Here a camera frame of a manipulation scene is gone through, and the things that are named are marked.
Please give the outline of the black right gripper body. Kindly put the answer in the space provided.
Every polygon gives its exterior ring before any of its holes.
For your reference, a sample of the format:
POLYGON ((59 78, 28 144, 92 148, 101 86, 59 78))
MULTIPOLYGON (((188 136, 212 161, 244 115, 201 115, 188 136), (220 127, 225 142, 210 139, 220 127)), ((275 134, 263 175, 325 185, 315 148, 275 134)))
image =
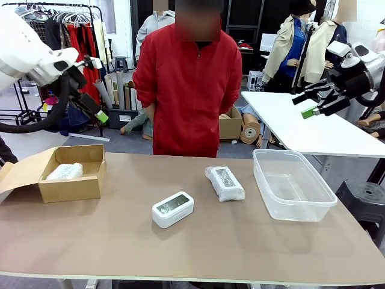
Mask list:
POLYGON ((348 97, 361 96, 371 89, 371 83, 366 75, 366 66, 364 62, 344 68, 341 65, 336 66, 330 71, 330 78, 338 92, 345 93, 348 97))

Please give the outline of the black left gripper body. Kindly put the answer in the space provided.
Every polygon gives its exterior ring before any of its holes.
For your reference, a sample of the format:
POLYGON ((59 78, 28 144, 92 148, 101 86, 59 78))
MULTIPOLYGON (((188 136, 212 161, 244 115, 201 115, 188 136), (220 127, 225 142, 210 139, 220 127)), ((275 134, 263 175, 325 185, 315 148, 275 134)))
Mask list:
POLYGON ((87 95, 82 89, 87 85, 87 80, 83 73, 75 66, 68 69, 69 79, 69 98, 81 98, 87 95))

